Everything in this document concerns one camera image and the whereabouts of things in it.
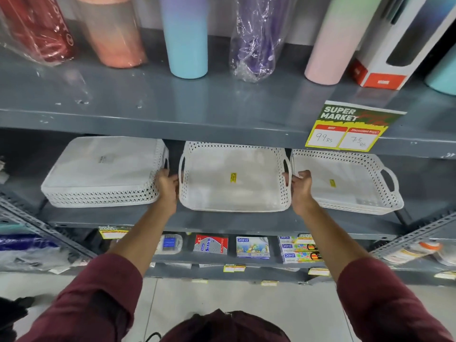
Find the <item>maroon sleeve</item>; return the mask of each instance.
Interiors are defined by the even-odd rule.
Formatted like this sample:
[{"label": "maroon sleeve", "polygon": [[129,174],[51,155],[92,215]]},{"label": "maroon sleeve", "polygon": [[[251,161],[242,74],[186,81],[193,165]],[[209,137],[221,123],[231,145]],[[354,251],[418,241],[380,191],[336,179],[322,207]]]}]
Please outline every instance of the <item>maroon sleeve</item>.
[{"label": "maroon sleeve", "polygon": [[380,260],[362,258],[345,267],[337,293],[363,342],[450,342],[451,334]]},{"label": "maroon sleeve", "polygon": [[133,325],[142,276],[127,259],[103,254],[58,295],[20,342],[120,341]]}]

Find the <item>floor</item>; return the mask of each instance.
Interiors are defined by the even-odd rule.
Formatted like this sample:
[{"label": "floor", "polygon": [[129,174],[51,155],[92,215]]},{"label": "floor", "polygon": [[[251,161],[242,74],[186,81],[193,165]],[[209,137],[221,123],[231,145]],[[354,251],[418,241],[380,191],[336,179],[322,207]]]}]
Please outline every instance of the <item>floor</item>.
[{"label": "floor", "polygon": [[[40,304],[15,325],[19,335],[26,333],[33,320],[49,305],[53,296],[71,276],[0,274],[0,296],[16,299],[41,295]],[[456,288],[410,286],[426,308],[456,336]],[[153,332],[165,334],[194,313],[205,314],[220,308],[244,310],[273,322],[292,341],[357,342],[337,298],[334,284],[314,286],[279,283],[261,287],[247,282],[209,281],[207,284],[185,280],[146,278],[135,313],[133,328],[124,342],[144,342]]]}]

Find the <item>basket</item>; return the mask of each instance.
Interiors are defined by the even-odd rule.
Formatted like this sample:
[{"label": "basket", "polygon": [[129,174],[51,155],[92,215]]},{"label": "basket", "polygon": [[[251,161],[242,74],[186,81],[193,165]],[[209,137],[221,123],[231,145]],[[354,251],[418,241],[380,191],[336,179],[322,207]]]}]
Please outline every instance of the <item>basket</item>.
[{"label": "basket", "polygon": [[192,210],[276,212],[291,204],[285,149],[186,142],[179,163],[179,199]]},{"label": "basket", "polygon": [[80,137],[72,140],[43,181],[54,207],[115,207],[154,202],[155,175],[168,161],[161,139]]},{"label": "basket", "polygon": [[[372,215],[403,208],[396,175],[371,154],[296,150],[291,152],[294,175],[312,173],[312,196],[322,207]],[[394,183],[390,191],[381,171]]]}]

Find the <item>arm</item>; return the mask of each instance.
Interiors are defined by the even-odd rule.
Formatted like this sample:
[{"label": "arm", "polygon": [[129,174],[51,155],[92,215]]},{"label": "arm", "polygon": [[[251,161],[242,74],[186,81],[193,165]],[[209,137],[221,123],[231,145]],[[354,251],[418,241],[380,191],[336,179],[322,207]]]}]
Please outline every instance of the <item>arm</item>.
[{"label": "arm", "polygon": [[163,228],[176,211],[177,176],[157,174],[160,198],[106,254],[91,260],[20,342],[112,342],[125,336]]},{"label": "arm", "polygon": [[309,171],[292,178],[293,210],[302,217],[363,341],[453,341],[391,269],[354,241],[312,198]]}]

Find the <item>person's left hand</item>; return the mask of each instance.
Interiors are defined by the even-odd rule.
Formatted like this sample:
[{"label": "person's left hand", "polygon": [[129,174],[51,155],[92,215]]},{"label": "person's left hand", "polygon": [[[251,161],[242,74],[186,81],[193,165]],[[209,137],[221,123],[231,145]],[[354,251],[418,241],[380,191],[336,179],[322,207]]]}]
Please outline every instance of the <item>person's left hand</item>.
[{"label": "person's left hand", "polygon": [[171,215],[176,212],[179,197],[179,177],[177,174],[169,175],[169,169],[162,169],[156,175],[156,185],[160,194],[157,203],[162,205]]}]

